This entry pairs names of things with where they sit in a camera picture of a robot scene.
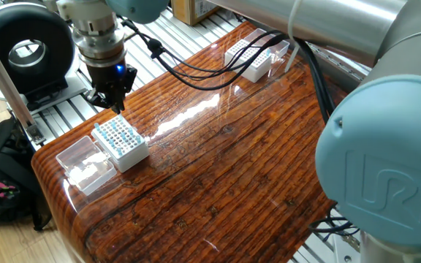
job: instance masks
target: wooden floor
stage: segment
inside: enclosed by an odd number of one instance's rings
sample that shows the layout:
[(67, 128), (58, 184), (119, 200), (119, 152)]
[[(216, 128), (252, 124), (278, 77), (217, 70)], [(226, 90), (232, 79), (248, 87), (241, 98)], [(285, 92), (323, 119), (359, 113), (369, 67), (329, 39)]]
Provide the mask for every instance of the wooden floor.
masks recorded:
[[(0, 101), (0, 122), (8, 119), (6, 103)], [(53, 221), (43, 233), (33, 230), (31, 217), (0, 224), (0, 263), (70, 263), (69, 255)]]

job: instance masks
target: black backpack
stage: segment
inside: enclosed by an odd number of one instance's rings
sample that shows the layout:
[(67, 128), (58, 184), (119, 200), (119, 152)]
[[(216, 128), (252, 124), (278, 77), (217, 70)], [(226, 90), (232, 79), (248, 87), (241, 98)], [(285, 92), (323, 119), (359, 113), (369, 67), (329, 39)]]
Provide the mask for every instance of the black backpack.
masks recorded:
[(42, 190), (31, 168), (34, 155), (30, 142), (14, 118), (0, 123), (0, 221), (32, 215), (34, 229), (41, 231), (51, 219), (43, 220), (37, 199)]

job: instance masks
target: cardboard box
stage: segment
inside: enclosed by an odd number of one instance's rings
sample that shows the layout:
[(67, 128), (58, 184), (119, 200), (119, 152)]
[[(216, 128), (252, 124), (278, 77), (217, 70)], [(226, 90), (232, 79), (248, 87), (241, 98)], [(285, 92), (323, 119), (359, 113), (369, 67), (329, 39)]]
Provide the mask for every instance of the cardboard box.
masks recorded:
[(172, 0), (172, 9), (177, 19), (194, 26), (212, 15), (219, 6), (206, 0)]

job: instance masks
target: wooden table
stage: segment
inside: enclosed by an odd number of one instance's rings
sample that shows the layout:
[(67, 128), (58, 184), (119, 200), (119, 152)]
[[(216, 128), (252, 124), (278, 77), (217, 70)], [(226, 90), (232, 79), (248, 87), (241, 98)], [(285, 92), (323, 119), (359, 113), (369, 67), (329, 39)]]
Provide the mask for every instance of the wooden table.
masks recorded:
[[(219, 68), (254, 29), (244, 23), (188, 62)], [(32, 165), (73, 250), (86, 262), (287, 262), (331, 202), (314, 167), (324, 124), (309, 67), (300, 58), (288, 74), (284, 66), (220, 91), (164, 74), (134, 92), (123, 115), (151, 155), (89, 196), (69, 184), (56, 155), (113, 112), (37, 151)]]

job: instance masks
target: clear plastic box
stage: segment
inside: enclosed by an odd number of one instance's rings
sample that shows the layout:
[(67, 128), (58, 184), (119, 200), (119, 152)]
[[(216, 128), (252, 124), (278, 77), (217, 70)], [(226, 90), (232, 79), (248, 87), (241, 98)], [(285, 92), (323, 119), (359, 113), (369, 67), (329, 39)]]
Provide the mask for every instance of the clear plastic box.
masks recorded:
[(92, 194), (117, 173), (108, 156), (89, 136), (58, 154), (56, 160), (66, 170), (69, 182), (85, 195)]

